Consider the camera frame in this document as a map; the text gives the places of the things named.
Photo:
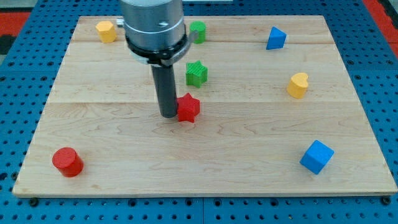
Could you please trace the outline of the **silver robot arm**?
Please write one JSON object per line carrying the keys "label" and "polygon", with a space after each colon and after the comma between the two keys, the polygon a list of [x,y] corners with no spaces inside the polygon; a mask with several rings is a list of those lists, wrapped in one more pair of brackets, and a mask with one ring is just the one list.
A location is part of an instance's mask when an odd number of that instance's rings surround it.
{"label": "silver robot arm", "polygon": [[197,40],[187,32],[182,0],[120,0],[127,44],[142,63],[169,67]]}

